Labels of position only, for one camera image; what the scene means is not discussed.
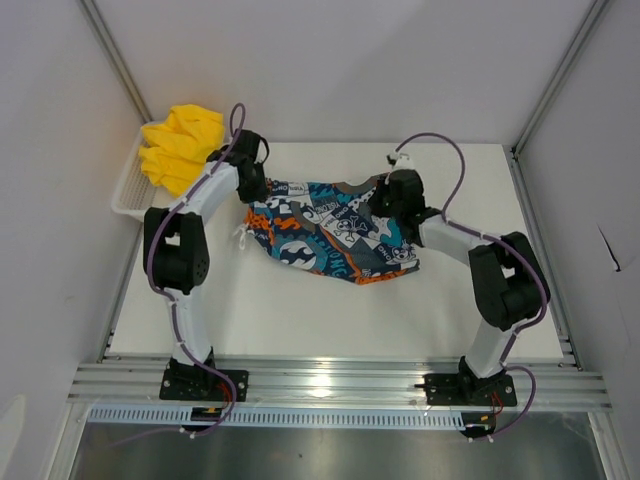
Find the colourful patterned shorts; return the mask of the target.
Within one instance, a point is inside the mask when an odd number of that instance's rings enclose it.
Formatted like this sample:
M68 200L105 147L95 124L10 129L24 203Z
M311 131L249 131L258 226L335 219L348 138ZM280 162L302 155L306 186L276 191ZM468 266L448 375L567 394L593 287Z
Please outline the colourful patterned shorts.
M244 225L271 258L311 274L366 285L414 273L420 260L395 220L371 213L383 174L361 183L270 179Z

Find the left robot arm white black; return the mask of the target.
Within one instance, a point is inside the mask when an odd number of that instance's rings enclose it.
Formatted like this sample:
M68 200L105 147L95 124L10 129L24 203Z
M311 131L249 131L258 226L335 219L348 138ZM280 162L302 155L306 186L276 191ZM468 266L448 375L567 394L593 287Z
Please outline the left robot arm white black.
M172 359L189 366L182 388L197 400L216 390L213 347L202 306L202 285L210 266L205 226L230 196L249 204L268 196L264 160L266 140L250 130L238 130L231 142L212 152L196 181L165 208L145 215L143 269L152 291L166 302L174 338Z

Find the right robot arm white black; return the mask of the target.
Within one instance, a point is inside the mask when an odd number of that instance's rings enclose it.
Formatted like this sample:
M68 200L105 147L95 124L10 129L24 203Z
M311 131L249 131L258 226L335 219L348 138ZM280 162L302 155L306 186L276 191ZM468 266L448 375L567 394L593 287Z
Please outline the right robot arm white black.
M378 181L369 206L373 215L395 220L409 243L469 268L482 322L459 361L455 388L464 401L481 402L506 379L506 360L519 333L546 315L550 290L528 238L521 232L482 233L428 207L414 170L393 171Z

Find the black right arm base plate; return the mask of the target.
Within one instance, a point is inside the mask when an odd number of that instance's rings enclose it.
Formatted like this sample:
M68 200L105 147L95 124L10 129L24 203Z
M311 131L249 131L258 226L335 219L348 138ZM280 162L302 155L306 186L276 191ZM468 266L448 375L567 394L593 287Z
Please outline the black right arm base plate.
M424 375L422 382L414 387L424 392L427 404L431 406L517 405L513 379L506 373L489 378L476 378L462 373L430 373Z

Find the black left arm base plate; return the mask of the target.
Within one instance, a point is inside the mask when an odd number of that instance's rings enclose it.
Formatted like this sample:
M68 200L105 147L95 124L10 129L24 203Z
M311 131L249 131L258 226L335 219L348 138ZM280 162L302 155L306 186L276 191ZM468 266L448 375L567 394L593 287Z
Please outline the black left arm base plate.
M230 402L229 383L197 366L178 364L165 370L159 398L171 401Z

